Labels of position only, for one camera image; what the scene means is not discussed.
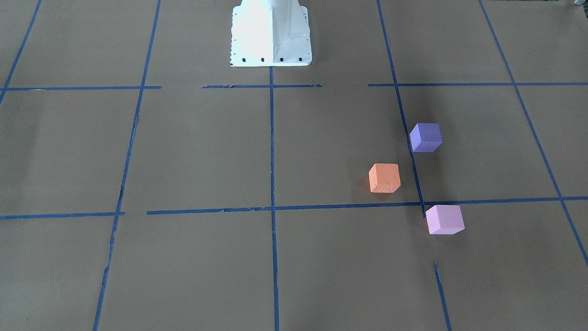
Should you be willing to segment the orange foam cube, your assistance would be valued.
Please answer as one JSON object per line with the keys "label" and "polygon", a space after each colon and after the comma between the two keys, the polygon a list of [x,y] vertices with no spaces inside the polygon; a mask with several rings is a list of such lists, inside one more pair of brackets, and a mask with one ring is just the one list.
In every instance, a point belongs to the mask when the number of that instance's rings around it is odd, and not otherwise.
{"label": "orange foam cube", "polygon": [[371,193],[392,194],[401,186],[399,165],[395,163],[374,163],[369,170]]}

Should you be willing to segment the purple foam cube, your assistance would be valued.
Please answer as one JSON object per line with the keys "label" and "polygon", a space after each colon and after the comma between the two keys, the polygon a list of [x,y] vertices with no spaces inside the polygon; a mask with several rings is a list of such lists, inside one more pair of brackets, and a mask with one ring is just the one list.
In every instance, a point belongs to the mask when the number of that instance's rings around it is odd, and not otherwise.
{"label": "purple foam cube", "polygon": [[413,152],[432,153],[443,143],[441,128],[437,123],[417,123],[409,138]]}

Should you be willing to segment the pink foam cube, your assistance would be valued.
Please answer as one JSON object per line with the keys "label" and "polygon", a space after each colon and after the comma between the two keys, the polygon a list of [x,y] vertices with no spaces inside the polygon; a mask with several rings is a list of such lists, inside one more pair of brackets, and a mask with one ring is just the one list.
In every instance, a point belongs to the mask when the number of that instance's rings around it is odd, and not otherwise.
{"label": "pink foam cube", "polygon": [[459,205],[434,205],[425,211],[429,234],[452,235],[465,229]]}

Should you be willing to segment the white pedestal column base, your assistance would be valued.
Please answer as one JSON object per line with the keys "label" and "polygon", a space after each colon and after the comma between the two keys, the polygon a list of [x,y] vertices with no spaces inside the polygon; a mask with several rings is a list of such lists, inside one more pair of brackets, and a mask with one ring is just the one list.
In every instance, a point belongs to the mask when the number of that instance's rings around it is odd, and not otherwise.
{"label": "white pedestal column base", "polygon": [[231,67],[309,66],[306,6],[298,0],[243,0],[232,9]]}

